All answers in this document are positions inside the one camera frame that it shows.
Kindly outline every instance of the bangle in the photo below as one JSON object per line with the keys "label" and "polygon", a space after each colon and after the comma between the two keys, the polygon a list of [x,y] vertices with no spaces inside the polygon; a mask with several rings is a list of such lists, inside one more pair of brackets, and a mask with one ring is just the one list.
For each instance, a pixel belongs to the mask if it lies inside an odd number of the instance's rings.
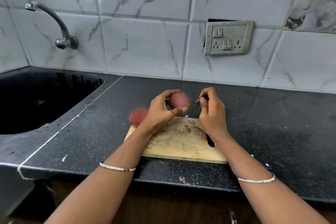
{"label": "bangle", "polygon": [[266,179],[266,180],[248,180],[248,179],[242,179],[242,178],[239,178],[238,176],[237,176],[237,178],[238,178],[238,180],[243,181],[243,182],[250,182],[250,183],[267,183],[267,182],[272,182],[272,181],[275,180],[275,174],[272,173],[272,172],[270,172],[270,173],[273,175],[272,178],[271,178],[271,179]]}
{"label": "bangle", "polygon": [[103,161],[100,162],[99,165],[101,165],[102,167],[108,168],[108,169],[113,169],[117,171],[126,171],[126,172],[134,171],[136,169],[136,168],[119,168],[119,167],[108,166],[108,165],[103,164]]}

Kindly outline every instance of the chrome faucet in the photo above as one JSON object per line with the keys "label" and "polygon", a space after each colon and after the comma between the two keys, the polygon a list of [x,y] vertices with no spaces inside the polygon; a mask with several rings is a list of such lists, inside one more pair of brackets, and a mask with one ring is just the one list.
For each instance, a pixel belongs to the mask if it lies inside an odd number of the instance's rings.
{"label": "chrome faucet", "polygon": [[36,2],[36,1],[27,1],[27,3],[24,6],[25,9],[30,11],[36,11],[36,8],[40,8],[41,10],[44,10],[46,13],[48,13],[52,18],[55,19],[55,21],[59,24],[63,38],[58,38],[55,41],[55,45],[60,49],[65,49],[67,47],[70,47],[72,49],[78,48],[78,40],[74,36],[69,34],[68,28],[65,26],[64,22],[61,20],[61,18],[49,7],[46,5]]}

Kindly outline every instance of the white line on countertop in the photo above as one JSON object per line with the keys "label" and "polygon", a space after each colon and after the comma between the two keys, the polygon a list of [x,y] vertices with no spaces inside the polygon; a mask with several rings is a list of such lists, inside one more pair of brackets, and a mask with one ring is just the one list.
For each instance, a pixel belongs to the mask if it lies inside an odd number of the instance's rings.
{"label": "white line on countertop", "polygon": [[[105,91],[107,91],[109,88],[111,88],[117,81],[119,81],[121,78],[123,77],[123,75],[118,79],[116,80],[111,86],[109,86],[106,90],[104,90],[104,92],[102,94],[105,93]],[[59,132],[61,132],[67,125],[69,125],[74,119],[76,119],[82,112],[84,112],[84,110],[86,108],[88,108],[94,101],[96,101],[102,94],[100,94],[95,100],[93,100],[87,107],[85,107],[77,116],[75,116],[74,118],[72,118],[63,128],[61,128],[60,131],[58,131],[56,134],[54,134],[52,137],[50,137],[48,139],[48,141],[46,141],[44,144],[42,144],[36,151],[34,151],[28,158],[26,158],[25,161],[23,161],[18,167],[17,167],[17,171],[19,172],[19,174],[21,175],[21,177],[25,180],[33,180],[31,178],[26,178],[22,175],[21,173],[21,167],[24,163],[26,163],[28,161],[28,159],[30,159],[32,156],[35,155],[36,152],[38,152],[39,150],[41,150],[47,143],[49,143]]]}

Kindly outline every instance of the sink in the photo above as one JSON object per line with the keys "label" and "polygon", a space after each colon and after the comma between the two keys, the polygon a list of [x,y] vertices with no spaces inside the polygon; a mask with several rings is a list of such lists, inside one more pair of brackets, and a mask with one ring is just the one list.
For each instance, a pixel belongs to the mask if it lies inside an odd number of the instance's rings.
{"label": "sink", "polygon": [[22,72],[0,78],[0,135],[35,130],[61,117],[103,80],[58,72]]}

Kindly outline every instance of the electrical switch panel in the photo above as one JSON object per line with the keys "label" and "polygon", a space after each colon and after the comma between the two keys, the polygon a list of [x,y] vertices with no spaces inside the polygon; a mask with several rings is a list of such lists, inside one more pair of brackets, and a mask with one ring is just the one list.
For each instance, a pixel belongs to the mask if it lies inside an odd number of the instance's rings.
{"label": "electrical switch panel", "polygon": [[249,52],[254,21],[207,22],[204,55]]}

